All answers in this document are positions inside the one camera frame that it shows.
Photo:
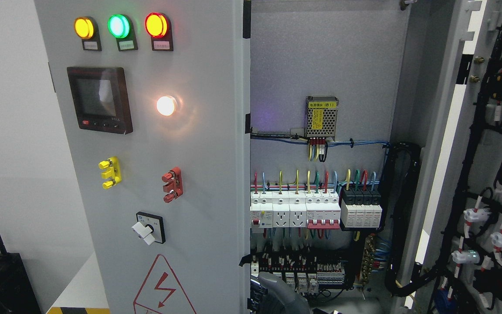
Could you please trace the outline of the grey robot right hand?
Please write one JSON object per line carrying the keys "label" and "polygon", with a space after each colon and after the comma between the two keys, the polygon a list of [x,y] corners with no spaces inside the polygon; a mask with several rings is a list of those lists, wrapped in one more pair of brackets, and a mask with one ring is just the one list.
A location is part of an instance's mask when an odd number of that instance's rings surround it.
{"label": "grey robot right hand", "polygon": [[255,314],[311,314],[307,299],[297,294],[278,276],[260,272],[251,276],[248,307]]}

